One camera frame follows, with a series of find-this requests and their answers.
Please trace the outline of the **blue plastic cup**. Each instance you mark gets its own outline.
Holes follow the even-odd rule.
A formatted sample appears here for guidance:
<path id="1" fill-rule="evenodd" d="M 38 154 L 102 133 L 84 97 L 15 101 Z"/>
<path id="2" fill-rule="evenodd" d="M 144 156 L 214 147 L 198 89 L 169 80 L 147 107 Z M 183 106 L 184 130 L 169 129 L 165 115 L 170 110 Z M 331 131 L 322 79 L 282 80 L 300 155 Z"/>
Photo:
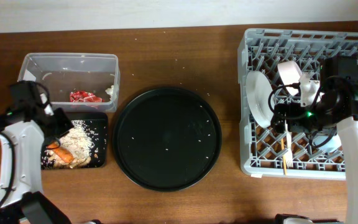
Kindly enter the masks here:
<path id="1" fill-rule="evenodd" d="M 328 138 L 328 136 L 325 136 L 325 135 L 317 135 L 313 139 L 313 146 L 315 148 L 317 148 L 318 150 L 323 151 L 325 153 L 332 153 L 342 146 L 341 140 L 340 140 L 339 136 L 336 134 L 326 144 L 318 147 L 318 145 L 325 142 L 325 140 L 327 140 L 327 138 Z"/>

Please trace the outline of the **clear plastic waste bin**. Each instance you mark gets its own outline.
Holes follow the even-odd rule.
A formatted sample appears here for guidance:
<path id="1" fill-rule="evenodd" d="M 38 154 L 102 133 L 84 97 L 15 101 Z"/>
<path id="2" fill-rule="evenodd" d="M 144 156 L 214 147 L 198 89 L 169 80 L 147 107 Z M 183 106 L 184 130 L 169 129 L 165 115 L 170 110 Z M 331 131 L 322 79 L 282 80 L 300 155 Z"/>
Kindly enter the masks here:
<path id="1" fill-rule="evenodd" d="M 114 54 L 30 53 L 24 58 L 18 81 L 35 81 L 47 87 L 53 108 L 66 112 L 117 110 L 120 70 Z M 113 99 L 105 92 L 114 85 Z M 70 93 L 87 91 L 103 99 L 101 103 L 72 103 Z"/>

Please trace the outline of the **orange carrot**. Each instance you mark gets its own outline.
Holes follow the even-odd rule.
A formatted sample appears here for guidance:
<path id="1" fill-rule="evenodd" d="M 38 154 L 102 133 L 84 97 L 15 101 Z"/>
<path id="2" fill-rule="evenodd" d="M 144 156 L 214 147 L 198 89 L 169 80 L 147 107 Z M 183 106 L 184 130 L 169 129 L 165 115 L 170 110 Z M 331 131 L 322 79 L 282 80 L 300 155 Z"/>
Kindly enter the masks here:
<path id="1" fill-rule="evenodd" d="M 64 163 L 71 163 L 74 160 L 74 157 L 70 151 L 61 147 L 59 142 L 51 143 L 47 146 L 49 151 L 52 151 L 54 155 L 57 155 Z"/>

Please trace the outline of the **round black serving tray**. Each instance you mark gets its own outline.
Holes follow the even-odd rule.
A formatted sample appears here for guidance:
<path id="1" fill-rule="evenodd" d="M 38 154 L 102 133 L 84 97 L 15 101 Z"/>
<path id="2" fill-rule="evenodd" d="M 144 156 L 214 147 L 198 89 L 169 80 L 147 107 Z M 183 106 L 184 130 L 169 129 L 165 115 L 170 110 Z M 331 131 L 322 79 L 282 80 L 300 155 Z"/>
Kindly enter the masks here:
<path id="1" fill-rule="evenodd" d="M 111 140 L 123 173 L 158 192 L 187 189 L 206 177 L 222 141 L 212 107 L 196 93 L 174 87 L 148 90 L 128 102 Z"/>

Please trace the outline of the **white plastic fork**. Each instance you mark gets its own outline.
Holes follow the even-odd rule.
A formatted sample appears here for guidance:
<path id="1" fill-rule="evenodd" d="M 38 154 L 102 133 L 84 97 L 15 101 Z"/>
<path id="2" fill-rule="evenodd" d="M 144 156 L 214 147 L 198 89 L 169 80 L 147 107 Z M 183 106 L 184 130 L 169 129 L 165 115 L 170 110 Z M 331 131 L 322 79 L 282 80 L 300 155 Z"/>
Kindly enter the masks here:
<path id="1" fill-rule="evenodd" d="M 288 130 L 288 124 L 287 122 L 285 122 L 285 134 L 286 134 L 286 145 L 287 145 L 287 151 L 285 153 L 285 162 L 287 167 L 293 167 L 293 153 L 292 153 L 292 149 L 291 149 L 291 143 L 292 143 L 292 138 L 291 138 L 291 132 L 289 132 Z"/>

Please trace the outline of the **crumpled white tissue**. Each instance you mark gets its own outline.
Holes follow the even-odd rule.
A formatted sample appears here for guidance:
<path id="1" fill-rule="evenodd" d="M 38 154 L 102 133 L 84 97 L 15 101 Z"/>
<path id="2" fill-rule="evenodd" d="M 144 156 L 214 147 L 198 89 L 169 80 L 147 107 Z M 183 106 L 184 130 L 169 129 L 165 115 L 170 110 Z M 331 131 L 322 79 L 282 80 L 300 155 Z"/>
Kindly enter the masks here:
<path id="1" fill-rule="evenodd" d="M 105 92 L 109 95 L 110 100 L 113 99 L 114 85 L 111 85 L 110 88 L 107 88 Z"/>

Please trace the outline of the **rice and peanut shells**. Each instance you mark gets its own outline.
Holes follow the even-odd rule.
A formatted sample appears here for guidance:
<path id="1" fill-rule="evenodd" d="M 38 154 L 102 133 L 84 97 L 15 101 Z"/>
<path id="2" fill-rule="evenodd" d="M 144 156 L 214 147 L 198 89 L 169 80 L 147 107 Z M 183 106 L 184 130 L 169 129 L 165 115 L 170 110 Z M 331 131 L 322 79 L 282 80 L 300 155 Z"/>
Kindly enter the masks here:
<path id="1" fill-rule="evenodd" d="M 45 149 L 41 156 L 43 169 L 77 169 L 91 164 L 91 161 L 99 161 L 99 147 L 96 145 L 99 134 L 91 120 L 73 120 L 74 127 L 69 133 L 59 139 L 61 147 L 70 151 L 74 157 L 73 162 L 64 163 L 52 151 Z"/>

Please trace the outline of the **black rectangular tray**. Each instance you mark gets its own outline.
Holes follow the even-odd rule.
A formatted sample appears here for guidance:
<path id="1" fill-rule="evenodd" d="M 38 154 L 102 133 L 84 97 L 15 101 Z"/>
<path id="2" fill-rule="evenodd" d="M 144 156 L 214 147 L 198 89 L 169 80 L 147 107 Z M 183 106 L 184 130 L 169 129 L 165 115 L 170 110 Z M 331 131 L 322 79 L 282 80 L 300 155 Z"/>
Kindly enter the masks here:
<path id="1" fill-rule="evenodd" d="M 91 161 L 91 164 L 84 168 L 101 167 L 106 160 L 107 140 L 108 140 L 108 117 L 104 113 L 68 113 L 68 118 L 71 120 L 91 120 L 96 122 L 92 124 L 92 127 L 96 128 L 96 132 L 99 134 L 99 140 L 96 145 L 99 147 L 99 161 Z"/>

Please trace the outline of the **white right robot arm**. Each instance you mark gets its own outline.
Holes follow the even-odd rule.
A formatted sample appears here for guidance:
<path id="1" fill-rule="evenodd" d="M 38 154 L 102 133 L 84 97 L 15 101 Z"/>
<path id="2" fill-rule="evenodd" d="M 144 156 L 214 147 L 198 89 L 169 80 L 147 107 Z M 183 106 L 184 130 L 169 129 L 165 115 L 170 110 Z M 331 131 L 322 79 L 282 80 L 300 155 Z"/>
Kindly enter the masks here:
<path id="1" fill-rule="evenodd" d="M 318 83 L 310 103 L 277 104 L 272 127 L 283 132 L 304 132 L 312 136 L 327 131 L 336 133 L 341 141 L 346 165 L 346 223 L 358 223 L 358 81 L 331 76 Z"/>

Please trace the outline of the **grey dishwasher rack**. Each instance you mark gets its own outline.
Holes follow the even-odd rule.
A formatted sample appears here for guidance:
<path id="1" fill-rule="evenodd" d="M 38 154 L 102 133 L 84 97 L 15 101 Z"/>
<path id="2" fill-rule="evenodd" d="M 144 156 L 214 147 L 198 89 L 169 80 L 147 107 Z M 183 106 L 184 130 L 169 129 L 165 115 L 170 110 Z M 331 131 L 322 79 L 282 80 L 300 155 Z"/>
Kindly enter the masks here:
<path id="1" fill-rule="evenodd" d="M 305 133 L 293 133 L 293 167 L 284 172 L 280 142 L 285 136 L 256 123 L 246 94 L 246 78 L 251 71 L 262 72 L 275 88 L 282 84 L 278 64 L 294 61 L 302 72 L 319 80 L 321 61 L 336 55 L 355 56 L 358 64 L 357 32 L 262 28 L 251 28 L 244 32 L 237 49 L 238 83 L 241 88 L 240 167 L 243 173 L 256 178 L 345 180 L 342 150 L 338 148 L 333 152 L 324 152 L 313 149 Z"/>

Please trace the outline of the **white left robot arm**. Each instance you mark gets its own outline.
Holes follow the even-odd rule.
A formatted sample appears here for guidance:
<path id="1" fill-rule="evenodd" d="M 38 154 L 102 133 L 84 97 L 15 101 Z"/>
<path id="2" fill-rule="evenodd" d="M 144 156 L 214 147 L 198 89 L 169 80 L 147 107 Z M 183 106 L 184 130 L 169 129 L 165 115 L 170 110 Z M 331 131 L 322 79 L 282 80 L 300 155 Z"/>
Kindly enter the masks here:
<path id="1" fill-rule="evenodd" d="M 70 222 L 43 194 L 41 152 L 72 126 L 61 108 L 23 108 L 0 115 L 0 223 Z"/>

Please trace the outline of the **red snack wrapper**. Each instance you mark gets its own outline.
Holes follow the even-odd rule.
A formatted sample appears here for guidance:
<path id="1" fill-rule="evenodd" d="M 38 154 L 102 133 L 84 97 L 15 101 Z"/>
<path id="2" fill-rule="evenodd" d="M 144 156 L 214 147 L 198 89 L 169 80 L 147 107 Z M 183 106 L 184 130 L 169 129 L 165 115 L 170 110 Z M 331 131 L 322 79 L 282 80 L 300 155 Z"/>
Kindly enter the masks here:
<path id="1" fill-rule="evenodd" d="M 70 93 L 72 103 L 101 103 L 103 99 L 87 91 L 73 91 Z"/>

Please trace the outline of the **grey plate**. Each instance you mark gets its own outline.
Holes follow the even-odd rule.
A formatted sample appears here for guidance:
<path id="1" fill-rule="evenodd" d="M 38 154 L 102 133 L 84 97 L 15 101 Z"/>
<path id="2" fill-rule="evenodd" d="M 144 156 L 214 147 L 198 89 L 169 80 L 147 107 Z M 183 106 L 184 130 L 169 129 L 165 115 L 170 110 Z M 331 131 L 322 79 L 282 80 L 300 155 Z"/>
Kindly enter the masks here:
<path id="1" fill-rule="evenodd" d="M 246 78 L 246 95 L 250 112 L 257 124 L 262 128 L 270 126 L 273 112 L 269 108 L 268 99 L 272 92 L 268 78 L 259 71 L 251 71 Z"/>

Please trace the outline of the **white bowl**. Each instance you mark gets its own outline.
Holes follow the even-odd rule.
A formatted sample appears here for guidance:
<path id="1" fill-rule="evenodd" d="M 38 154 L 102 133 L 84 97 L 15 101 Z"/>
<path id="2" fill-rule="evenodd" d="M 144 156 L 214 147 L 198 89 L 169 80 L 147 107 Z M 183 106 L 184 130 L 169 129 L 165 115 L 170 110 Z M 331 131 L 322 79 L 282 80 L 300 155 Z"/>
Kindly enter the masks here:
<path id="1" fill-rule="evenodd" d="M 277 68 L 284 85 L 291 85 L 299 82 L 302 72 L 296 62 L 282 62 L 277 65 Z"/>

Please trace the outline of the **wooden chopstick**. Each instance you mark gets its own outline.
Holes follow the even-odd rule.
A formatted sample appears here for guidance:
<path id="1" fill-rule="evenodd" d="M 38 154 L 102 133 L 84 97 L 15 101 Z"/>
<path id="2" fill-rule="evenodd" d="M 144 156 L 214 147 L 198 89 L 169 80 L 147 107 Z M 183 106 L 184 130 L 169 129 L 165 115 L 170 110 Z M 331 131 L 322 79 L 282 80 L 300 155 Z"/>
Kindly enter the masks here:
<path id="1" fill-rule="evenodd" d="M 283 151 L 283 155 L 282 155 L 282 161 L 283 161 L 283 173 L 284 175 L 287 175 L 287 158 L 286 158 L 286 148 L 285 148 L 285 144 L 284 144 L 284 140 L 281 139 L 280 140 L 280 145 Z"/>

